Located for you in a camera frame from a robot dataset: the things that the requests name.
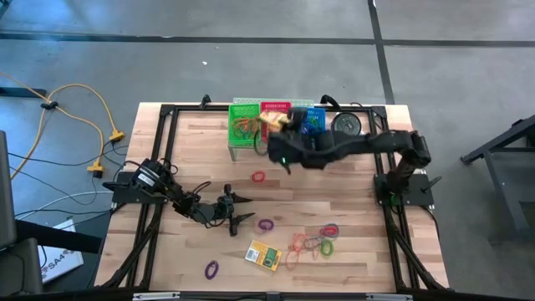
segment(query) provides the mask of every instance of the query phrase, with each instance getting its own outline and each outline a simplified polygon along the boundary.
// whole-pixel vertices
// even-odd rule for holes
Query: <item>gauge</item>
[[[359,135],[361,128],[359,117],[352,113],[340,113],[331,123],[332,131],[342,131],[347,135]]]

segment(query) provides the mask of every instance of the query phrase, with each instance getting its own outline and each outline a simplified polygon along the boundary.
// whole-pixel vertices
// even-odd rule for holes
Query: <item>yellow box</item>
[[[247,254],[245,255],[245,260],[275,272],[282,255],[283,253],[276,248],[252,240],[251,245],[247,250]]]

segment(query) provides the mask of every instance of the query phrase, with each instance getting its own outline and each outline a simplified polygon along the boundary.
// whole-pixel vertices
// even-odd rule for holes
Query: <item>green basket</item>
[[[239,135],[237,130],[232,126],[232,122],[237,118],[256,118],[260,115],[260,104],[251,105],[230,105],[228,107],[228,145],[253,147],[254,133],[248,132]]]

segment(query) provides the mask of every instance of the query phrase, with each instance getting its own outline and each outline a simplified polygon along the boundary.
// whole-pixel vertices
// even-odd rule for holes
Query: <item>blue basket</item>
[[[308,108],[307,120],[303,122],[301,133],[317,135],[326,130],[325,109]]]

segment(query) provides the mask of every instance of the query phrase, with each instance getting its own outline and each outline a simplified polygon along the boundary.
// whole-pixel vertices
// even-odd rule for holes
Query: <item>red basket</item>
[[[292,107],[289,101],[268,101],[260,104],[260,113],[262,112],[281,112],[287,113]],[[268,125],[262,124],[261,137],[264,142],[268,142]]]

